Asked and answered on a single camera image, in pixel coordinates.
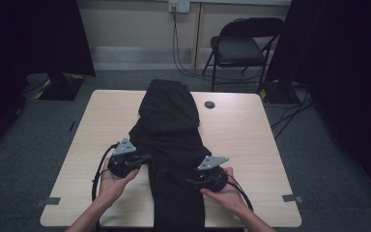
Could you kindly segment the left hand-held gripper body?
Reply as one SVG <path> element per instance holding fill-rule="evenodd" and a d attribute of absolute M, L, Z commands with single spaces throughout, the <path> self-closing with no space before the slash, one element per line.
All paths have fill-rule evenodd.
<path fill-rule="evenodd" d="M 139 169 L 143 159 L 137 154 L 135 146 L 124 138 L 114 150 L 107 164 L 108 170 L 119 178 L 126 178 L 129 172 Z"/>

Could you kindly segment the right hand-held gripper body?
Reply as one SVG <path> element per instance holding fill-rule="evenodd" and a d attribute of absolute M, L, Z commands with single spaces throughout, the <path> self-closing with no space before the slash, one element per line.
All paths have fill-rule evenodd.
<path fill-rule="evenodd" d="M 212 192 L 223 190 L 228 182 L 228 175 L 221 164 L 228 160 L 225 157 L 205 156 L 197 166 L 192 184 L 198 189 L 209 189 Z"/>

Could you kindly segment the black pants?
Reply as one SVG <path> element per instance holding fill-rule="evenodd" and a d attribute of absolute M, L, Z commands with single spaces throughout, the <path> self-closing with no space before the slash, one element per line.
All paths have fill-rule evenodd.
<path fill-rule="evenodd" d="M 193 96 L 180 81 L 155 79 L 138 114 L 129 138 L 140 153 L 152 156 L 148 175 L 155 232 L 204 232 L 204 199 L 190 180 L 211 152 L 198 130 Z"/>

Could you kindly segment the person's right hand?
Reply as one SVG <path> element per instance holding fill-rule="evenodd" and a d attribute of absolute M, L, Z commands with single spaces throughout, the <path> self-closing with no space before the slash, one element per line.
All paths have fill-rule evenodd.
<path fill-rule="evenodd" d="M 234 180 L 233 168 L 226 167 L 224 171 L 228 176 L 228 183 L 221 191 L 212 192 L 207 188 L 201 188 L 200 192 L 214 199 L 229 212 L 239 216 L 245 212 L 248 207 L 243 200 L 242 194 L 238 190 L 237 182 Z"/>

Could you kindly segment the person's left hand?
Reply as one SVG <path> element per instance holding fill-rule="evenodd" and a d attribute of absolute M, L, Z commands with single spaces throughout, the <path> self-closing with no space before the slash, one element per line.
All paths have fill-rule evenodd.
<path fill-rule="evenodd" d="M 96 202 L 103 208 L 110 208 L 113 203 L 122 195 L 126 185 L 139 173 L 138 169 L 131 170 L 125 178 L 115 176 L 108 168 L 108 159 L 100 173 L 100 191 Z"/>

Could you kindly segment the grey tape strip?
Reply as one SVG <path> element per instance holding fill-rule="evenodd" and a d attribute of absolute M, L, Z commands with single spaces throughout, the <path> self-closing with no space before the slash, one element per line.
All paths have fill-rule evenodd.
<path fill-rule="evenodd" d="M 45 199 L 39 199 L 35 206 L 44 207 L 46 205 L 58 205 L 61 200 L 61 197 L 46 197 Z"/>
<path fill-rule="evenodd" d="M 284 202 L 296 202 L 296 203 L 303 202 L 303 198 L 300 195 L 294 195 L 294 194 L 282 195 L 282 199 Z"/>

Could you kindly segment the black stand base yellow tape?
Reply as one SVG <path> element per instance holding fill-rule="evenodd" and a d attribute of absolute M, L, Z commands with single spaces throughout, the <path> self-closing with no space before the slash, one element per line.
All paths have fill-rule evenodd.
<path fill-rule="evenodd" d="M 36 95 L 41 101 L 73 101 L 85 78 L 77 74 L 62 74 L 49 78 Z"/>

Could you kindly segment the dark stand base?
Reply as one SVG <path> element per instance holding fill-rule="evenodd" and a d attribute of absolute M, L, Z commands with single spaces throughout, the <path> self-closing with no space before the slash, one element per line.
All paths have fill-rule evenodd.
<path fill-rule="evenodd" d="M 265 103 L 298 104 L 300 102 L 294 87 L 280 82 L 263 82 L 259 95 Z"/>

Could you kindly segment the black folding chair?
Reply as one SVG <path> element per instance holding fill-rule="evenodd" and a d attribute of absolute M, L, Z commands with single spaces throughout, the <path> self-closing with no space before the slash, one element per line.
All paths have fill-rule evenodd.
<path fill-rule="evenodd" d="M 277 17 L 238 18 L 226 24 L 218 36 L 211 38 L 212 52 L 202 71 L 213 68 L 212 87 L 217 84 L 217 68 L 260 67 L 258 87 L 264 79 L 272 43 L 282 32 L 284 21 Z"/>

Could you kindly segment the wide black curtain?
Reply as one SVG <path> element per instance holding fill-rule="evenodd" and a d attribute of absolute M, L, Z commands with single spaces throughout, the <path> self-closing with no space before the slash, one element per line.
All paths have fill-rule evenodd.
<path fill-rule="evenodd" d="M 32 73 L 95 74 L 77 0 L 0 0 L 0 135 Z"/>

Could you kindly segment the tall black curtain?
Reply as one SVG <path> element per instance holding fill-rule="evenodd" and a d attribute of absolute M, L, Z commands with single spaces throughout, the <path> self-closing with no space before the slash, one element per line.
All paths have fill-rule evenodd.
<path fill-rule="evenodd" d="M 308 85 L 371 180 L 371 0 L 291 0 L 266 79 Z"/>

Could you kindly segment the white wall outlet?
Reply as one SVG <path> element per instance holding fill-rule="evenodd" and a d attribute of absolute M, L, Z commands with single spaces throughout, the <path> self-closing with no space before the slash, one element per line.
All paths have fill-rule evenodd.
<path fill-rule="evenodd" d="M 182 0 L 169 0 L 168 11 L 170 13 L 188 14 L 190 12 L 190 2 Z"/>

